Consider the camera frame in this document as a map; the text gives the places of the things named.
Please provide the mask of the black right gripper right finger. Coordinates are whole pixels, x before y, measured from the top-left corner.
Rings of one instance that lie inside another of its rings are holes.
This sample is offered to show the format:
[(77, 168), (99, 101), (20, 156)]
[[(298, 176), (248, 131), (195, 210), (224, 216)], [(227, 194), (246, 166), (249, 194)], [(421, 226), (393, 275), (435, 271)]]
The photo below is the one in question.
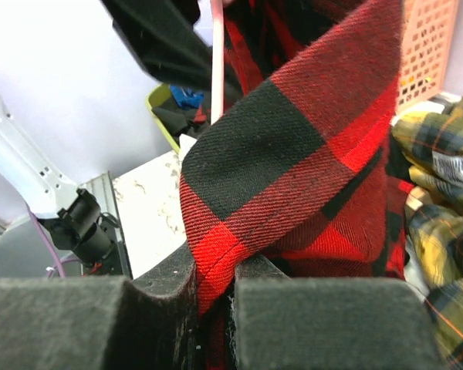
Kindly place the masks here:
[(240, 369), (443, 369), (417, 295), (390, 278), (290, 278), (262, 255), (235, 269)]

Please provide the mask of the blue plaid shirt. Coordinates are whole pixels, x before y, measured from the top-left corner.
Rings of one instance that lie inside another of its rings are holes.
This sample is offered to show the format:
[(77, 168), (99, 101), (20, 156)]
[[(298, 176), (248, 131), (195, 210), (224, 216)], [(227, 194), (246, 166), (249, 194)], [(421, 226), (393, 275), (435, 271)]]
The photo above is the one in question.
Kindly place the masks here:
[(171, 94), (181, 109), (197, 109), (204, 100), (204, 93), (181, 86), (169, 85)]

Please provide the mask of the black garment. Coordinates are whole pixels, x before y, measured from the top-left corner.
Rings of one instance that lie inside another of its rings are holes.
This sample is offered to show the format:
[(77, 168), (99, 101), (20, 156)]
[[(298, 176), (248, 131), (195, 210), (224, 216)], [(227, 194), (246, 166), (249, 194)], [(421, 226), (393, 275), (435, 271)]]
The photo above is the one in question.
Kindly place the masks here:
[(180, 146), (181, 135), (198, 138), (210, 126), (209, 118), (201, 108), (183, 109), (173, 96), (159, 106), (152, 107), (151, 111), (177, 146)]

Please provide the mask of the yellow plaid shirt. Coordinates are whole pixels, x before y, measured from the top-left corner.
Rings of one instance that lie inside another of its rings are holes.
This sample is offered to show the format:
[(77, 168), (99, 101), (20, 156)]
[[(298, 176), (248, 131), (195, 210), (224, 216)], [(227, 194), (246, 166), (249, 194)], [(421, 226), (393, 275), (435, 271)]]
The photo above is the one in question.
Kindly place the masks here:
[(463, 369), (463, 97), (441, 113), (411, 112), (391, 129), (408, 175), (429, 197), (407, 217), (441, 356)]

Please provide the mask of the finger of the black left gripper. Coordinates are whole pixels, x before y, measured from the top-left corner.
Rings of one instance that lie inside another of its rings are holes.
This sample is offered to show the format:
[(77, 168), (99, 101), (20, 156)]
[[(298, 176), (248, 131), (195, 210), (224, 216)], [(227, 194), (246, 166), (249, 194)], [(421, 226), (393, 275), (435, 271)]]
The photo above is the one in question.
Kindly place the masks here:
[(102, 0), (113, 27), (148, 75), (160, 82), (209, 92), (211, 47), (197, 33), (197, 1)]

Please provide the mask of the green laundry basket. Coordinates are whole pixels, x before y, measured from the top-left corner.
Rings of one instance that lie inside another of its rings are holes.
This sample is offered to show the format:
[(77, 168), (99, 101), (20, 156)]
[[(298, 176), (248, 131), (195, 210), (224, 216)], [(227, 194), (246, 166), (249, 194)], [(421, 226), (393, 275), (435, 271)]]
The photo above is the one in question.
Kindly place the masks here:
[(176, 103), (168, 84), (160, 84), (155, 87), (145, 99), (146, 107), (152, 115), (154, 122), (170, 145), (171, 149), (179, 154), (180, 144), (175, 131), (179, 130)]

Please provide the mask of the pink wire hanger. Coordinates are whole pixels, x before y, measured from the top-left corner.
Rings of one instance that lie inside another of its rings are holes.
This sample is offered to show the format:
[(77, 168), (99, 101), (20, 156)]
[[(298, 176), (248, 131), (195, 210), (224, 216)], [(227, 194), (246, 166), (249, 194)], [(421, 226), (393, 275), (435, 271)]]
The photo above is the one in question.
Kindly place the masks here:
[(213, 19), (212, 71), (211, 71), (211, 125), (214, 125), (224, 111), (224, 12), (222, 0), (211, 0)]

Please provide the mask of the pink file organizer rack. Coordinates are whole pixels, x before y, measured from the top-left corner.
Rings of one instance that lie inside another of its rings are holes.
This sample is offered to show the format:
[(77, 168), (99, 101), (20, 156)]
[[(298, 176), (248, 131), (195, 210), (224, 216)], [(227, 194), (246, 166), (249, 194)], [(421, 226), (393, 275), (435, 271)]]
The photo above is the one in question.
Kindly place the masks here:
[(459, 2), (404, 1), (396, 112), (441, 93)]

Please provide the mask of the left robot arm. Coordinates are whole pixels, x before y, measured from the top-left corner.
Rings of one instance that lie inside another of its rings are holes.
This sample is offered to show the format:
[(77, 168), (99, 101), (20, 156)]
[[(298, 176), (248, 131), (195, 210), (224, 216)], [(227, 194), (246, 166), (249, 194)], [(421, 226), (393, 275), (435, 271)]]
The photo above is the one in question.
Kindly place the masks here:
[(35, 228), (5, 250), (0, 276), (60, 264), (39, 223), (105, 173), (135, 278), (184, 243), (180, 164), (147, 108), (156, 87), (101, 2), (0, 1), (0, 219)]

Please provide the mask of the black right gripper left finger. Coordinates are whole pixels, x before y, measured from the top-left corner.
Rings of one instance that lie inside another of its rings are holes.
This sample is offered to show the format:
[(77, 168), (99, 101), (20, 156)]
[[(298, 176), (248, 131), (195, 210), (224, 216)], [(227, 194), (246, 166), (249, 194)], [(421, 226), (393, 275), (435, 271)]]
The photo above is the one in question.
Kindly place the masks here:
[(132, 281), (0, 279), (0, 369), (195, 369), (195, 281), (187, 246)]

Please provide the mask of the aluminium rail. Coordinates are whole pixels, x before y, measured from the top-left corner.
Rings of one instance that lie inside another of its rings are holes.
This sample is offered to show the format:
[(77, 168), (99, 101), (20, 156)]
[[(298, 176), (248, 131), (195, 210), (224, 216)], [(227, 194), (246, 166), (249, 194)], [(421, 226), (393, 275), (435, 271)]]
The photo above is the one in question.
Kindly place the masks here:
[(120, 214), (117, 206), (116, 191), (109, 172), (86, 182), (82, 188), (88, 190), (100, 205), (100, 217), (97, 223), (108, 236), (114, 247), (111, 253), (92, 267), (83, 267), (83, 276), (125, 275), (132, 279), (127, 245), (123, 233)]

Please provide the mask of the red black plaid shirt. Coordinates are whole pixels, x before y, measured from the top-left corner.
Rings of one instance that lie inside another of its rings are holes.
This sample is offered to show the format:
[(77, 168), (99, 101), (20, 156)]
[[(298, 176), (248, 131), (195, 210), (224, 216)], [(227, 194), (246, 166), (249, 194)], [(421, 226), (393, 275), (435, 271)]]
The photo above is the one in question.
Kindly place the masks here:
[(225, 369), (221, 300), (261, 253), (297, 277), (404, 276), (404, 202), (390, 121), (399, 1), (235, 1), (225, 61), (243, 97), (184, 158), (204, 366)]

